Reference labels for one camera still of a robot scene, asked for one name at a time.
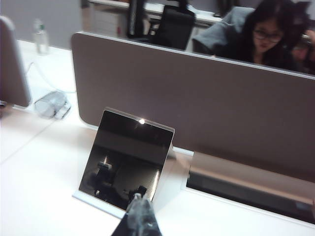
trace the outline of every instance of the transparent container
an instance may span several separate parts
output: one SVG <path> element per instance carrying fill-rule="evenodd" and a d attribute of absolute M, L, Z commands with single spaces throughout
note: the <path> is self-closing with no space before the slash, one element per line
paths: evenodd
<path fill-rule="evenodd" d="M 48 34 L 45 30 L 45 26 L 40 19 L 36 19 L 34 22 L 34 30 L 33 34 L 36 51 L 40 55 L 46 55 L 49 53 L 49 41 Z"/>

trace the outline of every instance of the eyeglasses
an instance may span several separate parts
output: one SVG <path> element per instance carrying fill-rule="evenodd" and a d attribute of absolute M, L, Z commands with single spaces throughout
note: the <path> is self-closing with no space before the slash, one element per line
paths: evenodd
<path fill-rule="evenodd" d="M 282 35 L 279 34 L 267 34 L 261 30 L 254 30 L 254 37 L 257 39 L 268 38 L 272 43 L 278 43 L 282 39 Z"/>

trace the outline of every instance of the white wall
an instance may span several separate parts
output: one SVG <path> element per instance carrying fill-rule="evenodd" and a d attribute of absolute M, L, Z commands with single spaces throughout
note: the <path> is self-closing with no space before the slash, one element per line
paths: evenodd
<path fill-rule="evenodd" d="M 0 0 L 1 15 L 9 17 L 18 39 L 33 41 L 33 22 L 44 22 L 50 45 L 70 48 L 73 33 L 82 30 L 80 0 Z"/>

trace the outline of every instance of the reflective screen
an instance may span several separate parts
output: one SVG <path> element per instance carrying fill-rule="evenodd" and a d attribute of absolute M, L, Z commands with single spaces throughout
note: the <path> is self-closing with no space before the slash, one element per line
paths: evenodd
<path fill-rule="evenodd" d="M 79 190 L 126 210 L 136 192 L 152 200 L 174 131 L 104 111 Z"/>

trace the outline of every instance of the white cable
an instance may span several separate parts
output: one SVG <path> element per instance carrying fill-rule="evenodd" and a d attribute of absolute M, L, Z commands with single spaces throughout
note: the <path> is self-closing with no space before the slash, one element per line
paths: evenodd
<path fill-rule="evenodd" d="M 38 71 L 39 75 L 42 77 L 42 79 L 52 88 L 54 88 L 55 90 L 59 91 L 59 92 L 64 92 L 64 93 L 76 93 L 77 91 L 67 91 L 67 90 L 62 90 L 59 89 L 57 87 L 55 87 L 50 81 L 49 79 L 47 79 L 47 77 L 44 75 L 44 73 L 41 71 L 41 69 L 39 68 L 39 66 L 37 66 L 35 64 L 35 62 L 31 62 L 30 65 L 28 66 L 25 75 L 28 74 L 28 72 L 30 71 L 31 66 L 34 65 L 34 67 L 36 68 L 36 70 Z"/>

